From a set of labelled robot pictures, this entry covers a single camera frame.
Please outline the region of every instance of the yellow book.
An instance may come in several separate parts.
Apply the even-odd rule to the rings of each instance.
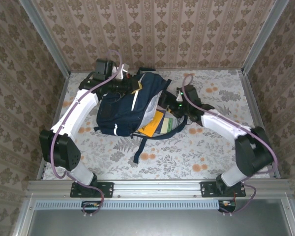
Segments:
[[[163,115],[164,115],[164,113],[162,113],[160,111],[156,111],[153,120],[150,123],[148,123],[147,125],[143,126],[141,129],[138,129],[138,131],[149,136],[149,137],[152,137],[154,132],[156,131],[159,123],[161,122]]]

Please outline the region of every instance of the black mounting bracket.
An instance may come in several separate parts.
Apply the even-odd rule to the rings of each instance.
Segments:
[[[114,193],[114,183],[113,182],[98,182],[97,188],[103,191],[105,198],[112,198]],[[100,193],[92,188],[86,188],[78,183],[72,183],[71,198],[100,198]]]
[[[216,181],[200,182],[201,196],[203,198],[216,198],[216,197],[246,197],[245,187],[241,182],[238,182],[227,191],[219,191]]]

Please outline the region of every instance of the patterned wallpaper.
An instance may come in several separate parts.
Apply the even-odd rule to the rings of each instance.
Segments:
[[[0,236],[17,220],[42,158],[63,76],[17,0],[0,0]]]
[[[240,68],[274,0],[32,0],[72,71],[108,49],[130,68]]]
[[[249,79],[280,172],[290,179],[295,196],[295,0],[284,10]]]

